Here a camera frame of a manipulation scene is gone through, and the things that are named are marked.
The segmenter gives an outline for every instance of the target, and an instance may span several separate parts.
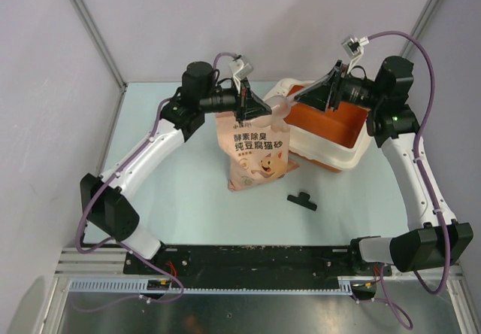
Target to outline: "black mounting plate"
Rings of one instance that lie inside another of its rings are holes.
[[[171,261],[177,277],[192,289],[325,290],[338,289],[339,276],[374,275],[372,266],[355,271],[351,260],[348,246],[172,245],[150,262],[171,272]],[[131,254],[123,272],[159,275]]]

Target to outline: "metal bracket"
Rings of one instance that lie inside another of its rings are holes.
[[[366,44],[369,44],[368,37],[357,39],[356,37],[350,35],[342,41],[341,45],[350,59],[349,67],[347,68],[347,74],[351,72],[352,68],[364,55],[364,46]]]
[[[237,88],[237,93],[241,94],[241,81],[246,78],[254,70],[254,68],[242,56],[230,62],[228,66],[231,69],[232,80]]]
[[[148,288],[152,279],[137,278],[78,278],[71,281],[69,291],[72,293],[165,293],[167,289]],[[339,289],[321,290],[250,290],[250,289],[195,289],[186,288],[185,294],[252,294],[252,295],[352,295],[350,280],[340,279]],[[179,289],[168,289],[169,293],[178,293]]]
[[[120,74],[120,71],[112,58],[112,55],[110,54],[110,51],[108,50],[107,45],[105,44],[105,41],[92,18],[92,15],[85,6],[85,3],[83,0],[70,0],[70,2],[74,6],[80,21],[85,27],[85,30],[92,39],[95,48],[97,48],[98,53],[107,65],[113,79],[116,81],[119,88],[122,89],[126,83],[124,82],[122,75]]]
[[[426,2],[421,14],[418,17],[418,20],[416,21],[416,24],[414,25],[413,30],[411,31],[411,35],[415,39],[419,40],[422,37],[426,29],[429,27],[432,17],[435,15],[442,2],[443,0],[428,0]],[[399,55],[409,59],[413,55],[413,48],[414,45],[410,41],[407,41]]]
[[[463,334],[480,333],[479,318],[473,310],[474,304],[467,290],[464,278],[447,282],[452,306],[458,318],[459,328]]]
[[[62,315],[65,304],[67,302],[68,288],[70,287],[70,279],[54,278],[50,287],[49,301],[41,318],[39,327],[35,333],[39,334],[57,334],[62,321]]]

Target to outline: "red wire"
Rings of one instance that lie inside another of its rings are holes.
[[[377,268],[377,266],[373,266],[374,268],[374,277],[376,278],[375,282],[374,283],[379,283],[381,281],[381,279],[377,278],[378,276],[381,276],[381,271]]]
[[[177,270],[175,269],[174,264],[170,260],[167,261],[166,264],[171,268],[171,275],[173,275],[176,278],[177,277]]]

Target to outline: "white container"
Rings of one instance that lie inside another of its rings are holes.
[[[269,99],[275,95],[287,96],[293,86],[306,86],[312,82],[312,80],[299,81],[285,78],[280,80],[264,99]],[[293,153],[330,166],[337,171],[345,171],[355,167],[372,140],[366,130],[366,124],[363,125],[352,148],[344,147],[296,126],[290,125],[290,127],[289,149]]]

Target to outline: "small black object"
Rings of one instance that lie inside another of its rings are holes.
[[[309,201],[309,199],[310,199],[310,195],[303,191],[299,192],[299,196],[294,196],[294,195],[287,196],[287,201],[294,202],[295,204],[304,206],[305,208],[308,208],[309,210],[312,210],[312,211],[317,210],[317,204]]]
[[[101,178],[87,174],[80,182],[82,209],[85,210],[92,197],[104,184]],[[137,229],[139,216],[119,189],[107,187],[89,213],[94,223],[117,241],[124,241]]]

